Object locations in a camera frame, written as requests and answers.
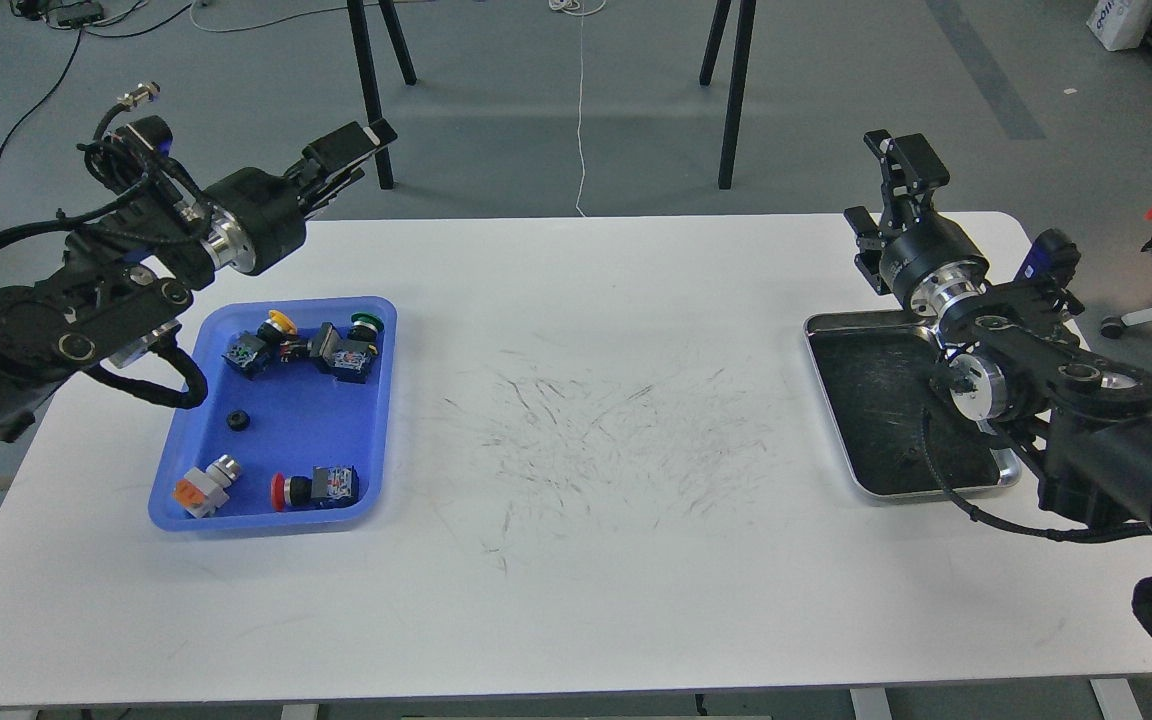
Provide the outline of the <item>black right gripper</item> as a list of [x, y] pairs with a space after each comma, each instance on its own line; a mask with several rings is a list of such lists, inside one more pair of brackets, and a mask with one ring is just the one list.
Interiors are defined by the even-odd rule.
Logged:
[[919, 318], [940, 320], [952, 305], [986, 291], [990, 264], [958, 223], [935, 215], [933, 195], [950, 173], [922, 132], [864, 132], [879, 161], [881, 223], [864, 206], [844, 210], [855, 234], [854, 264], [877, 295], [895, 296]]

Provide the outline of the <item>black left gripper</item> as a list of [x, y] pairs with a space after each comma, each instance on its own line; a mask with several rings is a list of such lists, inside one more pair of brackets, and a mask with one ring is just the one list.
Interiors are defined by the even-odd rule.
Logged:
[[214, 214], [204, 249], [217, 270], [260, 275], [288, 258], [306, 241], [302, 211], [328, 209], [338, 195], [366, 176], [361, 167], [397, 141], [388, 120], [369, 126], [351, 122], [302, 150], [300, 192], [291, 179], [242, 168], [204, 191]]

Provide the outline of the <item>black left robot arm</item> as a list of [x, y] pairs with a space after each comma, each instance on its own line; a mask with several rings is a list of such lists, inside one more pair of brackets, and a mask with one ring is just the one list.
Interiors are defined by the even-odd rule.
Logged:
[[67, 237], [54, 274], [0, 288], [0, 442], [26, 432], [37, 407], [78, 373], [150, 404], [200, 406], [207, 382], [177, 343], [195, 293], [220, 270], [260, 275], [300, 249], [306, 220], [397, 137], [387, 120], [347, 123], [282, 173], [244, 167], [200, 188], [170, 156], [162, 118], [113, 126], [159, 94], [147, 82], [120, 96], [79, 146], [113, 200], [0, 232], [0, 251], [41, 234]]

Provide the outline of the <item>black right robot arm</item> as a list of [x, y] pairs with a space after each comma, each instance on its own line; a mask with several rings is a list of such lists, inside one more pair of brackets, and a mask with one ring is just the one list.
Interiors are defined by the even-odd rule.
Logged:
[[[856, 268], [899, 314], [931, 331], [940, 348], [931, 382], [937, 406], [973, 420], [990, 445], [1020, 456], [1038, 482], [1039, 509], [1076, 528], [996, 518], [932, 477], [970, 520], [1048, 541], [1100, 544], [1152, 536], [1152, 373], [1089, 351], [1069, 329], [1084, 306], [1070, 291], [1078, 247], [1060, 229], [1039, 233], [1010, 282], [933, 195], [950, 181], [922, 135], [886, 129], [863, 141], [879, 162], [882, 214], [846, 210]], [[1152, 577], [1138, 579], [1134, 617], [1152, 639]]]

